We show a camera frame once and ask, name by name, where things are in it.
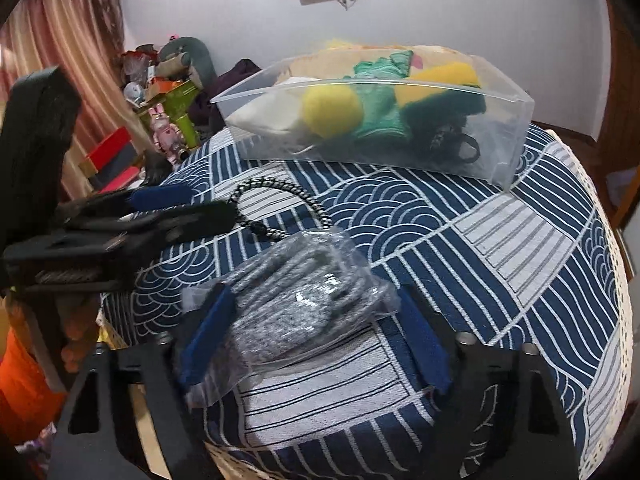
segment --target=dark purple cloth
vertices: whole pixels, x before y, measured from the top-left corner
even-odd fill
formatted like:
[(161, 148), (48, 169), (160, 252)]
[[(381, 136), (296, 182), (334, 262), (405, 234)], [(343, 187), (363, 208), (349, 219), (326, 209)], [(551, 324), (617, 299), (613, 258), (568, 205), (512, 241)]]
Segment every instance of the dark purple cloth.
[(210, 99), (258, 72), (260, 72), (260, 67), (253, 61), (241, 59), (229, 72), (215, 78), (213, 83), (205, 87), (189, 106), (188, 114), (191, 122), (196, 126), (208, 124), (212, 134), (218, 133), (225, 127), (225, 121), (218, 106), (209, 103)]

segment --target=transparent storage box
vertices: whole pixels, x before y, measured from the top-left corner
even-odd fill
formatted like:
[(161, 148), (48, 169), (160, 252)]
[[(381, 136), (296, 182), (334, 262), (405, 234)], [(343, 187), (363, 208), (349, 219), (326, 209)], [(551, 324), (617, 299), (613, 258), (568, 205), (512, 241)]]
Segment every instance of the transparent storage box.
[[(407, 77), (398, 78), (398, 67)], [(440, 171), (503, 189), (513, 182), (534, 108), (483, 58), (439, 47), (285, 59), (211, 102), (242, 158)]]

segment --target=blue and white patterned tablecloth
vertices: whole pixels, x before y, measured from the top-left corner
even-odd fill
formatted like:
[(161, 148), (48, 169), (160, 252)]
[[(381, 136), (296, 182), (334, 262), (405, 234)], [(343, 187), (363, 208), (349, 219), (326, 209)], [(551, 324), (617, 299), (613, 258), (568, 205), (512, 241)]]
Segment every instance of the blue and white patterned tablecloth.
[[(167, 182), (195, 203), (226, 198), (253, 176), (292, 180), (316, 196), (373, 271), (415, 283), (456, 330), (485, 344), (533, 341), (550, 365), (586, 478), (602, 460), (628, 389), (630, 304), (620, 254), (593, 186), (568, 149), (531, 127), (510, 192), (477, 180), (401, 168), (241, 160), (228, 130)], [(254, 190), (242, 210), (289, 232), (315, 227), (306, 206)], [(245, 229), (166, 250), (133, 295), (106, 296), (104, 316), (128, 344), (176, 325), (180, 290), (221, 276), (269, 247)], [(483, 450), (486, 396), (464, 470)], [(428, 436), (433, 388), (394, 318), (311, 361), (252, 376), (194, 416), (233, 457), (287, 479), (396, 478)]]

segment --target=pink bunny toy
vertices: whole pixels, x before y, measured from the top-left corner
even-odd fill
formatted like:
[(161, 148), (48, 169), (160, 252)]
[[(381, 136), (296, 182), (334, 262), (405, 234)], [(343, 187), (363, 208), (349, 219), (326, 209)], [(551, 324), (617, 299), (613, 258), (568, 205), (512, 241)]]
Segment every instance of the pink bunny toy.
[(156, 148), (164, 153), (167, 160), (174, 166), (185, 161), (189, 156), (180, 128), (173, 124), (169, 116), (164, 113), (164, 107), (159, 104), (149, 109), (151, 115), (151, 129), (154, 132)]

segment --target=orange cloth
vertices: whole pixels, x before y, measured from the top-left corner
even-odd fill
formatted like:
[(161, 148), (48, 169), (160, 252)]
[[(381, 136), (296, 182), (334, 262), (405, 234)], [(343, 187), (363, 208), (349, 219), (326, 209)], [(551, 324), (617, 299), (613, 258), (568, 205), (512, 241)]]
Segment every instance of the orange cloth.
[(54, 394), (42, 370), (9, 330), (0, 363), (0, 428), (13, 444), (38, 437), (62, 409), (65, 394)]

